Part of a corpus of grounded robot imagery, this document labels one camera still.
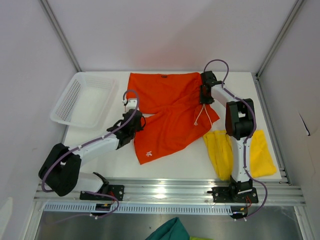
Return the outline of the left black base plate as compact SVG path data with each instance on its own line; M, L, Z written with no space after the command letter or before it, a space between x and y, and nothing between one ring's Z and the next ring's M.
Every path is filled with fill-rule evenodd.
M113 201L110 196L122 201L124 198L125 186L124 185L104 185L97 193L91 194L85 191L80 193L79 199L86 201Z

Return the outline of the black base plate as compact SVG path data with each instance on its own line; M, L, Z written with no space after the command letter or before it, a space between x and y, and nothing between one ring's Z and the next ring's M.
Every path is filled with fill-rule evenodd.
M97 193L91 194L85 191L80 193L79 199L86 201L113 201L110 196L122 201L124 198L125 186L124 185L104 185Z
M254 187L251 191L237 193L228 186L215 186L206 193L212 196L214 203L257 204L259 202L257 190Z

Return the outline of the aluminium corner post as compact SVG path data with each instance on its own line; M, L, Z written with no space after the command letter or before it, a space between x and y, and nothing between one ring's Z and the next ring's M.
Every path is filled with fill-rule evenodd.
M289 30L293 26L296 18L300 14L300 12L306 2L307 2L306 0L296 0L294 2L291 10L289 11L289 14L285 18L285 21L282 24L278 34L276 35L276 38L274 39L271 47L269 48L266 56L264 57L263 61L261 62L260 66L255 74L255 77L258 80L261 78L262 74L264 73L264 71L266 70L266 68L270 64L271 60L273 59L273 57L277 53L279 47L281 46L282 42L284 41L286 35L289 33Z
M46 15L53 31L55 32L67 58L71 62L72 66L77 72L81 72L82 68L76 58L76 55L63 31L63 28L61 27L50 3L48 0L39 0L38 1L44 14Z

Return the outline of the yellow shorts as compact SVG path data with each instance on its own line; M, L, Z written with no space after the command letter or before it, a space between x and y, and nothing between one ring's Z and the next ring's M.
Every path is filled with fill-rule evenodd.
M203 140L218 178L228 181L234 159L230 136L224 130L215 130L206 133ZM271 176L277 172L263 130L256 130L251 138L249 163L253 178Z

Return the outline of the orange shorts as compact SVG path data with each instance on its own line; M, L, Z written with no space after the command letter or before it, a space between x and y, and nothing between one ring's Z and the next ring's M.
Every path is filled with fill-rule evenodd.
M141 165L185 149L219 120L210 105L200 102L201 85L198 72L129 75L126 97L138 96L139 111L147 116L134 138Z

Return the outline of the white plastic basket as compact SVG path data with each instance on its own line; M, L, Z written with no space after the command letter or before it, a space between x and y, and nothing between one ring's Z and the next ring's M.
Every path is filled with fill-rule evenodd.
M76 73L50 113L53 122L94 129L102 124L117 95L115 79L95 73Z

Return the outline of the aluminium mounting rail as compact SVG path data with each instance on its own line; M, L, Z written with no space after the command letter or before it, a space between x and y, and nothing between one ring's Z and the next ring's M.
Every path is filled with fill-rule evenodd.
M213 187L228 184L212 179L121 179L111 178L112 185L124 186L122 203L132 204L178 204L203 205L213 200L208 193ZM306 200L301 187L287 182L266 182L266 206L305 206Z

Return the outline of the right aluminium corner post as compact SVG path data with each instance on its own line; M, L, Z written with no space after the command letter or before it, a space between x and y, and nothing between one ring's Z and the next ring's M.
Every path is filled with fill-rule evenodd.
M262 74L264 73L264 71L266 70L266 68L270 64L271 60L273 59L273 57L277 53L279 47L281 46L282 42L284 41L286 35L289 33L289 30L293 26L296 18L300 14L300 12L306 2L307 2L306 0L296 0L294 2L291 10L289 11L289 14L285 18L285 21L282 24L278 34L276 35L276 38L274 39L271 47L269 48L266 56L264 57L263 61L261 62L260 66L255 74L255 77L258 80L261 78Z

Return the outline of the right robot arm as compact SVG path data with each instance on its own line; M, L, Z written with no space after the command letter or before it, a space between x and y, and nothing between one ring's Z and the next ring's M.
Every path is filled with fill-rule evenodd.
M225 107L225 130L230 137L233 153L229 186L214 187L212 194L217 195L219 201L236 203L254 192L248 163L251 137L257 127L254 103L252 99L242 99L228 90L212 71L205 71L200 76L200 103L218 101Z

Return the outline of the teal cloth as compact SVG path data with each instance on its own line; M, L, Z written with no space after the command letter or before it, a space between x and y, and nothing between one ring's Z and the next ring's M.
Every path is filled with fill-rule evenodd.
M174 217L153 231L145 240L189 240L190 235L179 217Z

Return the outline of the left aluminium corner post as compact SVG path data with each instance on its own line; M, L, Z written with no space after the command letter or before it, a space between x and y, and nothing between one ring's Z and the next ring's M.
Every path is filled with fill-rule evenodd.
M67 58L71 62L72 66L77 72L81 72L82 68L76 58L76 55L63 31L63 28L61 27L50 3L48 0L39 0L38 1L44 14L46 15L53 31L55 32Z

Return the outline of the right side aluminium rail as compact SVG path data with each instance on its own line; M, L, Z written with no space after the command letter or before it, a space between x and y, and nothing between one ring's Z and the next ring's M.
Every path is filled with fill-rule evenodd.
M272 149L273 149L273 152L275 154L275 159L277 161L277 165L279 167L280 173L283 174L281 176L281 178L282 179L286 178L285 181L281 180L280 184L287 184L287 185L291 186L292 183L291 183L290 177L289 177L289 175L287 173L285 159L284 159L284 156L283 156L283 152L281 150L280 142L279 142L279 140L277 138L276 129L275 129L273 121L272 121L272 116L271 116L270 109L269 109L269 107L267 105L267 101L266 101L265 94L263 92L261 81L256 76L256 74L252 73L251 75L252 75L253 82L254 82L254 85L255 85L255 88L256 88L258 99L260 101L260 105L261 105L261 109L262 109L262 112L263 112L264 120L265 120L266 127L267 127L267 130L268 130L268 133L269 133L270 141L271 141L271 144L272 144Z

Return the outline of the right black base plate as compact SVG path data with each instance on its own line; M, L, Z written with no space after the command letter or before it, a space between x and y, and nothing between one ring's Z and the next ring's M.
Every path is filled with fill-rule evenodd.
M257 204L259 202L257 190L254 187L251 191L237 193L228 186L215 186L206 193L212 196L214 203Z

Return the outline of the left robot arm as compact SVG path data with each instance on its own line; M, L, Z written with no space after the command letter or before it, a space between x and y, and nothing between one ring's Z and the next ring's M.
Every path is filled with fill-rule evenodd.
M78 190L92 194L97 200L105 199L109 193L109 182L97 172L81 172L81 167L129 144L145 125L143 114L131 109L102 136L74 147L63 143L54 145L38 172L42 191L64 197Z

